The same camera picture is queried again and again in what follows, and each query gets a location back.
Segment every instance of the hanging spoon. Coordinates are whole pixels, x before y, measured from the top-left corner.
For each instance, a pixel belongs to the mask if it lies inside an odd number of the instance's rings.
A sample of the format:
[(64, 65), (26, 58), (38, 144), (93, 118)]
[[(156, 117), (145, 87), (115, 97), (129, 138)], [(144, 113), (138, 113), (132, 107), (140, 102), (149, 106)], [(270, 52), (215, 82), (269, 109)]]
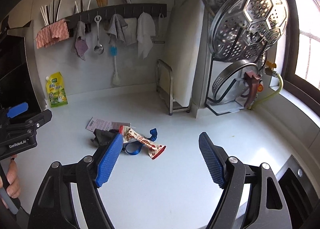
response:
[(101, 21), (101, 16), (97, 15), (94, 18), (94, 21), (97, 23), (97, 45), (94, 47), (94, 52), (98, 55), (101, 55), (104, 51), (103, 46), (99, 43), (99, 23)]

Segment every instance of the window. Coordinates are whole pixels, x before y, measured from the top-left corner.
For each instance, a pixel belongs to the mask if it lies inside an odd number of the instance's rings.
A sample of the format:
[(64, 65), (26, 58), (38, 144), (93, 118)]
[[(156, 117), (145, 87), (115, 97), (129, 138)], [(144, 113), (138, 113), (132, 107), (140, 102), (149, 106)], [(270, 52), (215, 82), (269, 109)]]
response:
[(320, 116), (320, 7), (315, 0), (287, 1), (284, 88)]

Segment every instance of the white countertop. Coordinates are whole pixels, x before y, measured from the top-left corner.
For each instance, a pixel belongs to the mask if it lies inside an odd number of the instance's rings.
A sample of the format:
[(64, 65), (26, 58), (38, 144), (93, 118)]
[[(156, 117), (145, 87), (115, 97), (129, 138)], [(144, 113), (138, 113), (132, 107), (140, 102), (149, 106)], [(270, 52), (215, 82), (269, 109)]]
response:
[[(167, 146), (155, 160), (142, 151), (122, 152), (110, 179), (99, 193), (116, 229), (197, 229), (206, 226), (222, 190), (214, 184), (198, 145), (207, 132), (215, 145), (243, 163), (269, 163), (276, 174), (291, 154), (291, 146), (252, 111), (195, 119), (186, 112), (167, 114), (157, 93), (121, 95), (70, 103), (52, 110), (52, 121), (38, 130), (38, 146), (20, 153), (17, 160), (27, 212), (54, 161), (77, 163), (96, 148), (85, 129), (91, 117), (131, 122), (138, 133), (157, 128), (157, 143)], [(244, 193), (242, 203), (246, 202)], [(80, 202), (74, 204), (81, 228), (86, 228)]]

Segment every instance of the window sill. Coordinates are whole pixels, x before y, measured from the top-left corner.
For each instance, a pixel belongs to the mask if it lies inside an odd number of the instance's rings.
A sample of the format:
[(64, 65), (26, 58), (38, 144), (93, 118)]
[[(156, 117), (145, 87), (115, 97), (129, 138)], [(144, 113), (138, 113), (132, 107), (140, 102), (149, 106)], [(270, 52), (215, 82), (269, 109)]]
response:
[[(272, 90), (277, 90), (279, 86), (270, 87)], [(289, 93), (287, 90), (282, 89), (280, 95), (286, 98), (289, 102), (294, 104), (297, 108), (299, 108), (305, 115), (307, 115), (319, 128), (320, 128), (320, 117), (311, 110), (306, 104), (304, 104), (297, 97)]]

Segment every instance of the backsplash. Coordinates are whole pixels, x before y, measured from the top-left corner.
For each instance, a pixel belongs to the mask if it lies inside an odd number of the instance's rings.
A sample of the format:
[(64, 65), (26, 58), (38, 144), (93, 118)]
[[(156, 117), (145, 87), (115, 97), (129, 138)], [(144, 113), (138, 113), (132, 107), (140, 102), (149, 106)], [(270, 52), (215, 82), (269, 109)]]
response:
[[(38, 31), (44, 27), (43, 18), (40, 12), (41, 5), (50, 5), (52, 0), (22, 0), (10, 13), (9, 25), (21, 27), (30, 19), (34, 20), (34, 38)], [(73, 14), (75, 0), (62, 0), (59, 10), (59, 18)], [(89, 0), (84, 0), (84, 7), (87, 7)], [(167, 4), (168, 16), (164, 19), (154, 19), (156, 23), (156, 40), (164, 41), (170, 11), (174, 0), (131, 0), (132, 3), (165, 3)], [(108, 0), (108, 5), (123, 4), (122, 0)], [(92, 0), (90, 9), (98, 8), (96, 0)], [(89, 50), (85, 53), (86, 61), (81, 60), (71, 52), (73, 38), (61, 41), (47, 48), (37, 49), (35, 55), (39, 77), (44, 90), (46, 76), (55, 72), (61, 72), (64, 77), (67, 95), (90, 92), (95, 90), (108, 89), (112, 86), (114, 73), (113, 58), (108, 55), (109, 37), (100, 24), (100, 43), (105, 47), (102, 55), (94, 54), (93, 48), (96, 45), (97, 31), (95, 24), (92, 24), (91, 33), (86, 34), (86, 41)], [(156, 61), (162, 57), (164, 44), (154, 44), (147, 58), (138, 58), (138, 45), (124, 47), (118, 46), (117, 68), (121, 79), (120, 86), (133, 84), (154, 83), (156, 79)]]

